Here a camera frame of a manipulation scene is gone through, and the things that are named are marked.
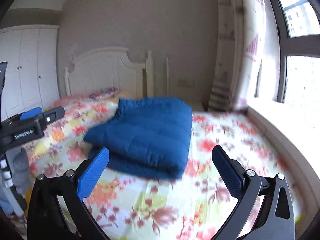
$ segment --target window pane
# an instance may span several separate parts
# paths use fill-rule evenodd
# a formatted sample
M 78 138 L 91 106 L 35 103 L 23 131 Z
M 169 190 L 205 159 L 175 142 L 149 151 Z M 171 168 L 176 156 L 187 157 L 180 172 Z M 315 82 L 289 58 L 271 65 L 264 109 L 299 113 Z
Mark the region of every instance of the window pane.
M 320 127 L 320 58 L 288 56 L 288 81 L 284 103 L 299 108 Z
M 307 0 L 280 0 L 290 37 L 320 34 L 318 18 Z

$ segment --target curtain fold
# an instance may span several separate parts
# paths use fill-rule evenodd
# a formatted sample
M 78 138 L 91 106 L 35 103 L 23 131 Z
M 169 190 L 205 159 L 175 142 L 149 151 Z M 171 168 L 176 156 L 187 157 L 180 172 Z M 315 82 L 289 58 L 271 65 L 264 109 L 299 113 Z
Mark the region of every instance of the curtain fold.
M 263 54 L 264 0 L 218 0 L 219 36 L 215 77 L 208 109 L 247 109 Z

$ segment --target wardrobe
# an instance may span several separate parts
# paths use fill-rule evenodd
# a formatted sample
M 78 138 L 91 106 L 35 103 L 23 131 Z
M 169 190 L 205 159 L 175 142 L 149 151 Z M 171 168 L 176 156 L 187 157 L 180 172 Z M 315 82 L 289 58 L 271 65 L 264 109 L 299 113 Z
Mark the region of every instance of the wardrobe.
M 56 70 L 58 26 L 0 29 L 0 62 L 7 61 L 1 120 L 59 99 Z

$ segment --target blue blanket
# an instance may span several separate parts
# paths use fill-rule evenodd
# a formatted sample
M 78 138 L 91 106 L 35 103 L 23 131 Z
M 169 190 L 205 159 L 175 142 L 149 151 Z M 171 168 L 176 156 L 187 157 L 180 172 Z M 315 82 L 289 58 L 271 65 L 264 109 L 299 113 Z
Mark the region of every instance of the blue blanket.
M 191 126 L 191 108 L 180 99 L 120 99 L 115 117 L 91 128 L 84 140 L 109 149 L 109 168 L 179 179 L 188 161 Z

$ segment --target white headboard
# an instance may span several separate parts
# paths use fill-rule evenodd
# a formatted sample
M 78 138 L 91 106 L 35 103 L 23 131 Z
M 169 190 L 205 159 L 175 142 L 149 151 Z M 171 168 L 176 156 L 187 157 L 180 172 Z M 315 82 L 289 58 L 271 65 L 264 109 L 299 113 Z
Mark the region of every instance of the white headboard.
M 147 94 L 154 96 L 153 60 L 151 51 L 143 63 L 133 63 L 128 49 L 105 47 L 88 51 L 73 60 L 75 69 L 65 69 L 68 96 L 89 95 L 100 89 L 115 87 L 130 91 L 136 98 L 143 97 L 143 70 L 147 73 Z

